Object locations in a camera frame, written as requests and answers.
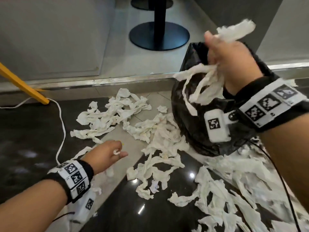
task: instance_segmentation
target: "yellow pole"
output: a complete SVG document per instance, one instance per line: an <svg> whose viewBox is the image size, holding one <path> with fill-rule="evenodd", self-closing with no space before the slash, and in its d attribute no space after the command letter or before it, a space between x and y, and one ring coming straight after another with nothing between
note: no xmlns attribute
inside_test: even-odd
<svg viewBox="0 0 309 232"><path fill-rule="evenodd" d="M9 79L15 86L19 89L30 95L31 97L35 98L37 101L41 102L42 104L46 105L49 103L49 100L37 92L35 89L31 88L27 85L24 81L22 81L18 76L8 70L2 63L0 63L0 75Z"/></svg>

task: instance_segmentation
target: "gray panel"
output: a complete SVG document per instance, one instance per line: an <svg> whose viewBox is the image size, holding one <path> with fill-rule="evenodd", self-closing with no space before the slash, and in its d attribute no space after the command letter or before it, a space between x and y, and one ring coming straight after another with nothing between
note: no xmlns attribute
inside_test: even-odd
<svg viewBox="0 0 309 232"><path fill-rule="evenodd" d="M309 0L283 0L257 53L267 62L309 61Z"/></svg>
<svg viewBox="0 0 309 232"><path fill-rule="evenodd" d="M23 80L98 75L115 0L0 0L0 62Z"/></svg>
<svg viewBox="0 0 309 232"><path fill-rule="evenodd" d="M282 0L195 0L217 26L251 19L257 27L244 41L256 51Z"/></svg>

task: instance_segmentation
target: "black table base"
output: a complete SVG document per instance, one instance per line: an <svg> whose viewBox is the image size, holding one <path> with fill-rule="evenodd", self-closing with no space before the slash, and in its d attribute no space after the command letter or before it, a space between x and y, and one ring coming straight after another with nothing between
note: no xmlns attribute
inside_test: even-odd
<svg viewBox="0 0 309 232"><path fill-rule="evenodd" d="M130 41L143 49L164 51L179 48L186 44L190 34L184 27L165 22L162 38L154 39L154 22L142 23L134 27L129 34Z"/></svg>
<svg viewBox="0 0 309 232"><path fill-rule="evenodd" d="M155 10L154 0L131 0L131 5L140 10ZM166 1L166 9L173 6L173 0Z"/></svg>

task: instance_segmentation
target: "white sensor device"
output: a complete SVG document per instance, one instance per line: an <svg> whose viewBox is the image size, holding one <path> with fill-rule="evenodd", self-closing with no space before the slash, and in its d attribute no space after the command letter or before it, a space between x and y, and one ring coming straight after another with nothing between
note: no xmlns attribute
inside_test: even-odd
<svg viewBox="0 0 309 232"><path fill-rule="evenodd" d="M223 113L220 109L207 111L204 119L207 127L209 140L213 143L228 142L231 140L228 125L238 122L235 116L235 110Z"/></svg>
<svg viewBox="0 0 309 232"><path fill-rule="evenodd" d="M79 200L71 205L75 214L72 215L71 220L79 222L80 224L85 223L88 219L90 210L95 201L96 194L94 191L89 189Z"/></svg>

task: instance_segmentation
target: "black and white square marker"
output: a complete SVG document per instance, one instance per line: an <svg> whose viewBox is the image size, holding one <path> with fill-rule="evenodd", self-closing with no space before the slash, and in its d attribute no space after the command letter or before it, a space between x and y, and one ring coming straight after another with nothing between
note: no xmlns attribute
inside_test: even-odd
<svg viewBox="0 0 309 232"><path fill-rule="evenodd" d="M68 172L68 174L71 174L77 170L77 167L74 164L70 164L64 167L64 169Z"/></svg>
<svg viewBox="0 0 309 232"><path fill-rule="evenodd" d="M209 129L220 129L220 123L218 118L214 118L211 120L208 120Z"/></svg>
<svg viewBox="0 0 309 232"><path fill-rule="evenodd" d="M265 116L266 113L263 112L260 108L257 107L257 105L252 106L247 111L245 111L245 114L252 120L257 121L261 117Z"/></svg>
<svg viewBox="0 0 309 232"><path fill-rule="evenodd" d="M298 94L295 89L292 89L287 85L281 85L277 89L274 89L273 92L276 93L278 96L282 97L283 99L288 99Z"/></svg>
<svg viewBox="0 0 309 232"><path fill-rule="evenodd" d="M73 180L74 184L77 184L77 183L79 183L83 179L83 177L80 174L80 172L77 171L76 173L71 175L71 179Z"/></svg>
<svg viewBox="0 0 309 232"><path fill-rule="evenodd" d="M92 207L92 205L93 205L93 200L92 200L92 199L88 199L88 202L87 202L87 204L86 204L86 208L87 208L88 210L90 210L91 207Z"/></svg>
<svg viewBox="0 0 309 232"><path fill-rule="evenodd" d="M257 103L261 105L261 107L264 108L266 111L271 111L275 107L279 106L281 104L281 101L275 96L268 94Z"/></svg>
<svg viewBox="0 0 309 232"><path fill-rule="evenodd" d="M67 164L68 164L68 162L63 162L62 164L59 164L59 165L57 166L57 168L61 169L61 168L63 168L64 166L66 166Z"/></svg>
<svg viewBox="0 0 309 232"><path fill-rule="evenodd" d="M80 183L77 187L76 187L76 190L77 190L77 195L79 195L83 190L86 189L86 185L85 185L85 182L82 182Z"/></svg>

